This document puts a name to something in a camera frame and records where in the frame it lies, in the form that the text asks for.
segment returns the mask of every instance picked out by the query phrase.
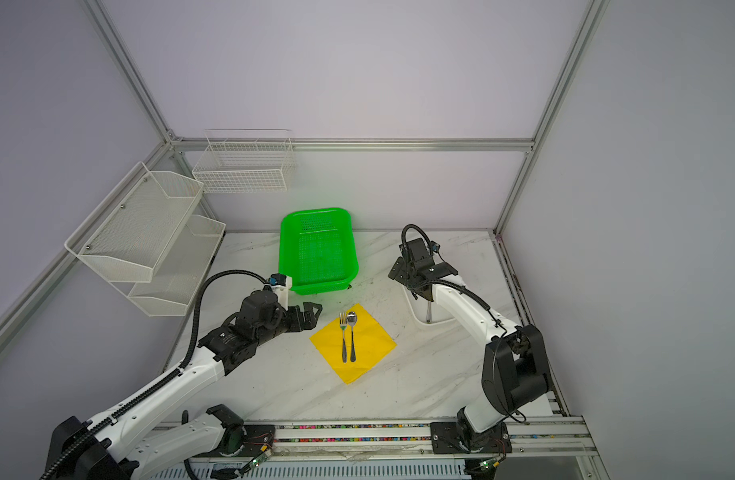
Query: robotic arm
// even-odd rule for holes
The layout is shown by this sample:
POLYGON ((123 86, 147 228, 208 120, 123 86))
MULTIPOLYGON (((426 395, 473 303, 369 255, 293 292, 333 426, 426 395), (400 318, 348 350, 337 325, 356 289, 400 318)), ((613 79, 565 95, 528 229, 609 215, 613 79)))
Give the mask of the robotic arm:
POLYGON ((402 230, 401 256, 389 272, 411 291, 450 312, 483 347, 482 389, 457 416, 459 441, 476 450, 487 441, 488 431, 552 388, 549 360, 541 332, 533 325, 508 320, 469 290, 458 271, 447 262, 435 263, 439 244, 418 226, 402 230), (421 238, 407 241, 413 229, 421 238))
POLYGON ((216 448, 226 455, 237 453, 246 430, 242 419, 223 405, 208 408, 206 413, 177 428, 157 436, 148 435, 199 390, 253 357, 263 343, 284 332, 315 328, 322 305, 304 302, 303 310, 299 306, 288 307, 291 286, 292 279, 282 274, 268 280, 244 270, 211 276, 197 293, 192 340, 184 360, 86 422, 71 417, 56 427, 41 480, 138 480, 216 448), (205 288, 228 274, 254 276, 265 285, 247 296, 238 312, 197 342, 205 288))

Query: white wire basket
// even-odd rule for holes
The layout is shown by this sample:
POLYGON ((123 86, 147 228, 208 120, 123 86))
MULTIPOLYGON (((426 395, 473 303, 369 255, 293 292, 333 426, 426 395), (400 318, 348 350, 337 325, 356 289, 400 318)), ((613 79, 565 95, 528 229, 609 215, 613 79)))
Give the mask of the white wire basket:
POLYGON ((128 299, 148 316, 184 316, 216 254, 226 224, 192 215, 149 283, 136 283, 128 299))
POLYGON ((288 130, 206 130, 208 148, 194 167, 194 178, 209 194, 276 192, 290 187, 296 159, 288 130), (248 138, 273 131, 284 138, 248 138))
POLYGON ((110 283, 152 282, 202 197, 198 180, 136 168, 142 177, 79 251, 66 244, 110 283))

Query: white marble table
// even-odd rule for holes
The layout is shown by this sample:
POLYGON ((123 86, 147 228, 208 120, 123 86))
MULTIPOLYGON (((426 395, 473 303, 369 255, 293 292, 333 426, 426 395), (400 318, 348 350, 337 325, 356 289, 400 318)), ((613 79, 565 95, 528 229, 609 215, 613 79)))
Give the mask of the white marble table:
MULTIPOLYGON (((516 320, 513 304, 488 232, 429 232, 445 260, 459 270, 469 288, 507 318, 516 320)), ((219 403, 248 420, 332 420, 452 417, 479 392, 482 349, 458 322, 420 325, 413 318, 403 287, 387 278, 399 255, 399 232, 355 232, 359 274, 352 288, 301 297, 324 307, 318 327, 354 303, 379 321, 397 343, 371 371, 350 385, 343 383, 308 339, 311 332, 286 333, 258 348, 255 357, 221 381, 188 400, 192 415, 219 403)), ((277 271, 279 234, 227 234, 211 274, 228 269, 263 276, 277 271)), ((200 337, 239 310, 260 283, 227 276, 206 291, 200 337)), ((186 352, 191 321, 181 334, 169 366, 186 352)), ((179 413, 168 421, 177 422, 179 413)), ((521 408, 528 417, 552 416, 545 396, 521 408)))

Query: green basket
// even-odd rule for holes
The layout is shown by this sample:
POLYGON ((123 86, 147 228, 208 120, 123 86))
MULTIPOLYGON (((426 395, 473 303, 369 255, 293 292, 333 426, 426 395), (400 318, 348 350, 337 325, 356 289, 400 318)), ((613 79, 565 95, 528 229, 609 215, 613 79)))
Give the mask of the green basket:
POLYGON ((299 295, 346 290, 357 276, 352 217, 343 208, 304 210, 282 221, 279 273, 299 295))

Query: yellow napkin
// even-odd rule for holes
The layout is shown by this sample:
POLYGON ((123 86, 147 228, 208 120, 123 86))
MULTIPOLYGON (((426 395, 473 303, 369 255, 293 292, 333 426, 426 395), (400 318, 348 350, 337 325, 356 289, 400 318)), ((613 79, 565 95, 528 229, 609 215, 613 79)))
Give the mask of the yellow napkin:
POLYGON ((354 326, 356 362, 352 361, 352 328, 350 326, 346 326, 346 363, 343 362, 339 319, 328 323, 310 338, 336 375, 340 376, 344 383, 352 383, 367 370, 376 366, 397 344, 359 303, 347 311, 357 313, 357 325, 354 326))

